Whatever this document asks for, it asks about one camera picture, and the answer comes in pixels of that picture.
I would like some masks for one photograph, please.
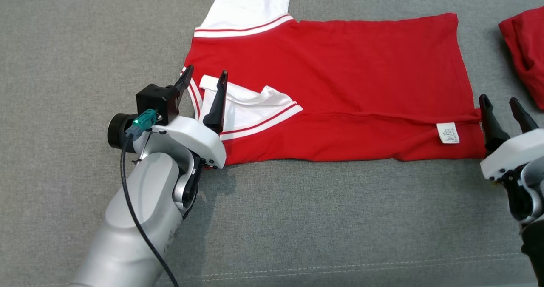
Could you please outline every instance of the white stripe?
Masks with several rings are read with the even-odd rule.
[[[272,20],[274,22],[270,24],[266,24],[265,26],[252,28],[247,31],[198,31],[198,28],[196,28],[194,37],[217,38],[217,37],[238,37],[238,36],[253,35],[253,34],[262,33],[264,31],[273,29],[279,26],[280,24],[292,19],[293,18],[291,17],[291,15],[285,16],[283,18],[280,18],[277,21]]]
[[[240,138],[240,137],[244,137],[244,136],[249,136],[251,134],[256,134],[258,132],[262,132],[262,131],[266,130],[267,128],[270,128],[270,127],[275,126],[276,124],[278,124],[280,122],[283,122],[283,121],[287,120],[288,118],[292,117],[293,115],[299,113],[302,110],[303,110],[303,108],[300,105],[295,105],[292,108],[284,111],[281,115],[277,116],[276,118],[270,119],[269,121],[261,124],[260,126],[255,127],[255,128],[251,128],[251,129],[245,130],[245,131],[229,133],[229,134],[222,134],[221,135],[221,140],[229,140],[229,139],[234,139],[234,138]]]
[[[225,132],[233,132],[233,131],[242,132],[245,128],[252,128],[253,126],[261,124],[264,120],[268,120],[270,122],[270,120],[272,120],[272,117],[278,114],[278,111],[282,111],[283,109],[286,109],[287,107],[291,107],[291,106],[292,106],[291,108],[293,108],[295,107],[295,105],[293,104],[297,104],[297,102],[296,101],[291,102],[289,105],[284,106],[282,109],[278,109],[277,111],[274,111],[274,113],[261,118],[258,122],[253,122],[251,124],[244,124],[243,126],[237,126],[235,128],[229,128],[229,129],[223,128],[223,130]],[[279,114],[278,117],[284,114],[286,111],[289,111],[289,109],[286,109],[283,113]]]
[[[179,76],[182,76],[183,72],[185,72],[185,69],[187,69],[187,67],[184,66]],[[189,88],[191,88],[194,91],[194,94],[196,95],[196,99],[195,99],[195,97],[193,96],[193,91],[188,91],[189,97],[191,98],[191,102],[193,103],[193,109],[195,111],[195,119],[198,120],[199,116],[198,116],[198,109],[196,108],[196,106],[198,105],[198,108],[202,109],[202,96],[200,95],[198,86],[196,85],[196,82],[195,80],[193,80],[193,78],[191,78],[191,82],[189,83]]]

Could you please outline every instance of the white sleeve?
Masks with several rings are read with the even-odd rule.
[[[212,108],[218,80],[219,78],[206,75],[200,80],[200,88],[204,89],[200,122],[203,122],[204,116]],[[256,134],[287,120],[302,110],[303,108],[291,97],[270,86],[265,86],[260,93],[256,93],[229,82],[221,140]]]
[[[198,29],[239,29],[269,22],[289,10],[289,0],[215,0]]]

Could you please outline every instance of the red shirt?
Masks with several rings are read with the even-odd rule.
[[[544,6],[499,24],[519,78],[544,110]]]
[[[217,78],[224,69],[229,84],[240,87],[231,99],[241,115],[262,108],[244,101],[262,97],[267,87],[286,95],[261,119],[225,125],[227,165],[485,155],[456,14],[326,22],[297,22],[284,14],[244,29],[195,31],[185,65],[195,66],[189,93],[197,119],[206,113],[203,77]],[[234,108],[226,113],[233,120]],[[439,139],[436,124],[446,122],[455,123],[459,144]]]

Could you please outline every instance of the gray couch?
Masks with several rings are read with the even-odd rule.
[[[134,95],[179,75],[213,0],[0,0],[0,285],[70,281],[120,187],[105,136]],[[474,99],[519,128],[544,114],[497,24],[544,0],[291,0],[306,20],[459,14]],[[184,115],[193,109],[187,97]],[[183,286],[475,286],[534,282],[505,192],[476,160],[269,161],[204,173],[167,256]],[[165,276],[158,286],[169,286]]]

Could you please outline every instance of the red stripe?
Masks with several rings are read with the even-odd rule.
[[[196,99],[195,91],[193,90],[193,87],[191,86],[191,83],[189,83],[189,88],[191,89],[191,93],[193,94],[193,101],[196,106],[196,118],[200,118],[200,107],[198,107],[198,100]]]
[[[257,126],[260,126],[266,122],[269,122],[270,120],[278,117],[279,115],[283,114],[285,111],[287,111],[288,109],[291,109],[292,107],[296,106],[297,104],[294,103],[293,105],[289,106],[288,108],[284,109],[283,111],[280,111],[278,114],[275,114],[274,116],[264,120],[264,122],[261,122],[259,124],[256,124],[254,126],[250,126],[249,128],[241,128],[239,130],[233,130],[233,131],[225,131],[225,132],[222,132],[221,134],[231,134],[231,133],[237,133],[237,132],[242,132],[242,131],[245,131],[245,130],[251,130],[252,128],[256,128]]]
[[[271,23],[274,23],[278,20],[280,20],[281,18],[284,18],[284,17],[287,17],[287,16],[290,16],[289,14],[284,14],[283,16],[279,17],[279,18],[276,18],[270,22],[267,22],[265,24],[262,24],[260,26],[257,26],[257,27],[251,27],[251,28],[247,28],[247,29],[243,29],[243,30],[237,30],[237,29],[221,29],[221,30],[210,30],[210,29],[195,29],[195,32],[231,32],[231,31],[234,31],[234,32],[243,32],[243,31],[250,31],[250,30],[253,30],[253,29],[257,29],[257,28],[262,28],[264,26],[267,26],[268,24],[271,24]]]

